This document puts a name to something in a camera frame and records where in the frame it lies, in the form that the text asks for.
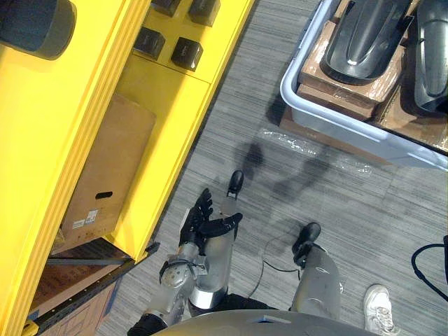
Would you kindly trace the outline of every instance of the shelf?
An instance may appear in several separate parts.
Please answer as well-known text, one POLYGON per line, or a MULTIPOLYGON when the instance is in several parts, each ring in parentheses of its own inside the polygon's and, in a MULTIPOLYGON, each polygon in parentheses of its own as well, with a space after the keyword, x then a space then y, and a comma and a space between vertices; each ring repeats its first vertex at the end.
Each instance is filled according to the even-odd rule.
POLYGON ((154 62, 140 52, 131 55, 116 92, 157 115, 146 152, 115 231, 106 238, 137 262, 165 207, 191 144, 242 31, 253 0, 221 0, 213 27, 192 23, 190 1, 174 17, 150 9, 144 26, 161 32, 165 45, 154 62), (201 43, 204 52, 196 72, 170 60, 178 37, 201 43))
POLYGON ((72 0, 58 59, 0 46, 0 335, 22 332, 71 193, 149 1, 72 0))
POLYGON ((157 122, 117 228, 106 238, 137 262, 147 256, 145 248, 253 4, 221 0, 213 27, 204 27, 186 16, 191 0, 182 1, 169 20, 148 11, 149 0, 72 2, 75 31, 60 58, 48 61, 0 45, 0 336, 36 331, 34 324, 23 330, 25 319, 116 87, 156 113, 157 122), (158 63, 130 55, 144 20, 166 35, 158 63), (178 31, 204 48, 195 73, 169 61, 178 31))

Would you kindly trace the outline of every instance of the shoe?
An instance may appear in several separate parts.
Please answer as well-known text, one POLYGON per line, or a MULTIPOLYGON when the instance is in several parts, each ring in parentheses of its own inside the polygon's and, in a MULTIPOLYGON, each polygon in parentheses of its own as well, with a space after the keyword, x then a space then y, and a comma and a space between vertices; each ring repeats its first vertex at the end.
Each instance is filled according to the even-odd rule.
POLYGON ((382 285, 371 286, 364 297, 365 329, 381 336, 396 336, 400 329, 392 321, 389 292, 382 285))
POLYGON ((308 253, 311 251, 313 246, 317 246, 314 241, 319 237, 321 233, 321 226, 318 223, 309 223, 304 226, 297 238, 297 241, 294 243, 291 248, 293 251, 293 260, 294 263, 301 267, 305 267, 306 258, 308 253))
POLYGON ((320 233, 321 226, 318 223, 312 222, 304 226, 292 247, 293 254, 296 254, 299 251, 300 246, 305 242, 314 242, 317 237, 319 237, 320 233))

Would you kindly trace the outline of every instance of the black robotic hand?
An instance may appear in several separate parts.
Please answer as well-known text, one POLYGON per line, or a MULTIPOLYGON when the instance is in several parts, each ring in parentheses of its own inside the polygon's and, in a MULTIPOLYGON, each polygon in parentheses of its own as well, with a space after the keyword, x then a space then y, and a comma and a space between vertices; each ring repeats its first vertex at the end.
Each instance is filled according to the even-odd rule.
POLYGON ((205 241, 207 238, 219 237, 233 229, 237 229, 238 223, 243 218, 243 215, 236 213, 227 218, 209 220, 210 215, 213 213, 213 208, 211 208, 212 204, 210 190, 206 188, 202 191, 194 207, 188 213, 187 219, 181 229, 179 246, 187 242, 194 243, 199 247, 199 254, 204 255, 205 241))

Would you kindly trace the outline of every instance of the brown cardboard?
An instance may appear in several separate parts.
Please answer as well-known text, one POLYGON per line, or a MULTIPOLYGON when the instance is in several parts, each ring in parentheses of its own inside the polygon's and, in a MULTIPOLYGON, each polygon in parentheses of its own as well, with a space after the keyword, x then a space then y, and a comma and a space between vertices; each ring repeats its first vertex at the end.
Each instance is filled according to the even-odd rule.
POLYGON ((299 85, 297 95, 358 120, 365 120, 372 117, 374 110, 373 108, 357 106, 347 100, 340 99, 337 96, 332 96, 331 94, 321 92, 303 84, 299 85))
POLYGON ((328 146, 338 148, 341 151, 345 151, 345 152, 348 152, 348 153, 351 153, 354 155, 358 155, 358 156, 365 158, 366 160, 369 160, 371 162, 379 162, 382 164, 389 165, 389 162, 385 161, 381 157, 377 157, 369 152, 361 150, 349 143, 345 143, 343 141, 334 139, 331 136, 328 136, 326 134, 322 134, 317 131, 314 131, 313 129, 303 127, 299 124, 296 124, 293 120, 291 107, 289 107, 289 106, 286 108, 283 118, 281 119, 280 128, 283 130, 298 134, 302 137, 306 137, 308 139, 320 142, 321 144, 325 144, 328 146))
MULTIPOLYGON (((127 255, 104 239, 96 239, 57 254, 54 258, 126 258, 127 255)), ((118 265, 46 265, 34 294, 30 319, 67 301, 97 280, 116 269, 118 265)))
POLYGON ((377 80, 366 85, 344 84, 325 75, 320 67, 335 26, 330 21, 325 23, 316 45, 302 67, 299 82, 364 109, 372 109, 387 98, 400 77, 405 49, 401 45, 398 46, 387 70, 377 80))
POLYGON ((403 99, 402 87, 398 86, 378 113, 379 126, 448 152, 447 117, 425 118, 408 113, 404 106, 410 104, 403 99))
POLYGON ((75 311, 65 316, 61 321, 44 331, 41 335, 94 336, 114 287, 115 284, 112 283, 85 304, 82 304, 75 311))
POLYGON ((341 0, 339 6, 336 8, 335 14, 333 15, 331 22, 338 24, 341 20, 342 14, 344 14, 345 8, 349 4, 350 0, 341 0))
POLYGON ((61 224, 64 245, 52 253, 114 230, 154 122, 150 111, 113 95, 61 224))
POLYGON ((419 5, 420 0, 412 0, 409 8, 407 9, 406 15, 413 15, 415 9, 419 5))
MULTIPOLYGON (((417 6, 419 5, 420 0, 412 0, 411 4, 409 5, 409 8, 407 9, 406 15, 415 15, 415 10, 417 9, 417 6)), ((407 45, 407 41, 409 38, 408 29, 406 29, 405 33, 403 34, 403 38, 400 42, 402 46, 407 45)))
POLYGON ((46 265, 29 315, 39 317, 112 272, 117 265, 46 265))

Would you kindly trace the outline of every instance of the white sneaker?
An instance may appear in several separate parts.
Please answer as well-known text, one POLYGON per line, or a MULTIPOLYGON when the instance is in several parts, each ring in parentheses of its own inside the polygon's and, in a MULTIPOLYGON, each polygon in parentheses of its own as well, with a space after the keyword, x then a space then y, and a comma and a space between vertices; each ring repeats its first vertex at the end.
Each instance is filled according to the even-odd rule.
POLYGON ((364 297, 365 329, 381 336, 396 336, 400 329, 392 321, 389 292, 382 285, 371 286, 364 297))

